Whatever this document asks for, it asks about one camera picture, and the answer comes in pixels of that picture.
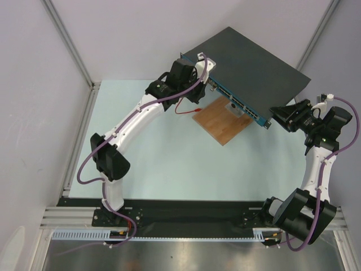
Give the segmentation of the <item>blue black network switch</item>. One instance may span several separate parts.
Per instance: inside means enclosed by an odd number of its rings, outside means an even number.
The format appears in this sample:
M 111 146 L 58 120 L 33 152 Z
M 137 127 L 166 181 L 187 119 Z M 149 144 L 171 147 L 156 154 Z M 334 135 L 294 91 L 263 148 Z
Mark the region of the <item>blue black network switch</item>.
M 271 125 L 270 109 L 286 106 L 311 81 L 231 27 L 181 57 L 196 63 L 199 53 L 215 62 L 211 86 L 264 128 Z

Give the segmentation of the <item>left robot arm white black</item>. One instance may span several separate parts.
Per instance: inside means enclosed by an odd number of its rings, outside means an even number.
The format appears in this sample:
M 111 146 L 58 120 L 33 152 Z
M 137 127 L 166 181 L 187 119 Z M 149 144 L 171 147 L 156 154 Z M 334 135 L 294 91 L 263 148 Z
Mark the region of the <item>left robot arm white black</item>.
M 181 98 L 198 103 L 216 63 L 203 54 L 196 64 L 179 58 L 169 72 L 151 82 L 135 108 L 104 135 L 95 133 L 90 140 L 93 161 L 102 179 L 102 204 L 107 210 L 104 219 L 112 226 L 124 220 L 122 179 L 130 169 L 125 151 L 132 140 L 155 118 L 165 113 Z

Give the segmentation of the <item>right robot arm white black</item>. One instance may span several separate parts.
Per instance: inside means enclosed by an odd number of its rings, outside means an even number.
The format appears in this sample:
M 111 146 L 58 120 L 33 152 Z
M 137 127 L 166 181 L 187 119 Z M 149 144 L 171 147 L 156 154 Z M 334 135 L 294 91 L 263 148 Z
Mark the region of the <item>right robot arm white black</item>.
M 328 192 L 331 170 L 337 155 L 352 145 L 340 147 L 337 138 L 352 119 L 356 119 L 352 143 L 359 136 L 357 111 L 349 113 L 337 106 L 328 110 L 327 103 L 332 100 L 340 98 L 322 94 L 314 106 L 305 99 L 290 106 L 271 109 L 273 119 L 286 131 L 302 130 L 306 135 L 306 169 L 301 187 L 286 200 L 276 197 L 266 199 L 259 213 L 264 226 L 274 226 L 285 233 L 286 243 L 292 251 L 300 251 L 314 243 L 335 217 L 337 208 L 331 205 Z

